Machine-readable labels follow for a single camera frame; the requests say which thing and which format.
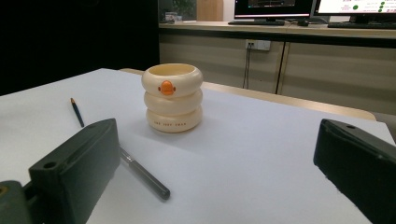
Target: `pen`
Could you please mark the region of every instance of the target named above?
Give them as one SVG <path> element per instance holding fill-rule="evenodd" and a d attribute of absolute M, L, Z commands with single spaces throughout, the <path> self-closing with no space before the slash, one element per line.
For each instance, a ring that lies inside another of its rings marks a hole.
<path fill-rule="evenodd" d="M 139 164 L 131 155 L 120 147 L 121 157 L 128 163 L 129 167 L 135 170 L 163 199 L 167 200 L 171 191 L 164 186 L 157 178 Z"/>
<path fill-rule="evenodd" d="M 76 102 L 75 102 L 75 100 L 73 98 L 70 98 L 70 101 L 72 102 L 72 106 L 73 106 L 73 109 L 75 110 L 75 113 L 77 115 L 79 124 L 81 124 L 81 128 L 83 128 L 84 127 L 84 121 L 82 121 L 82 117 L 79 114 L 79 110 L 78 110 L 77 104 L 76 104 Z"/>

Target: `ceramic cup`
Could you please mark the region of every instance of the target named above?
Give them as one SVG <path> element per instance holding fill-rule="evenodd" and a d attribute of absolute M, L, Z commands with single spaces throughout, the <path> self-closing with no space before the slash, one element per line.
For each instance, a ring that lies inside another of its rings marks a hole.
<path fill-rule="evenodd" d="M 179 133 L 202 119 L 201 85 L 204 77 L 193 65 L 164 63 L 150 67 L 142 76 L 148 124 L 161 132 Z"/>

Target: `power outlet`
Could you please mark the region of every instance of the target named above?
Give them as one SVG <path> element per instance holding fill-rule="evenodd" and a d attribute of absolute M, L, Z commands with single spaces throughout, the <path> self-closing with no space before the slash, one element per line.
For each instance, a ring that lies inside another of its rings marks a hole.
<path fill-rule="evenodd" d="M 254 40 L 254 39 L 247 39 L 245 48 L 248 48 L 248 44 L 252 44 L 252 49 L 259 49 L 259 50 L 270 50 L 271 41 L 268 40 Z"/>

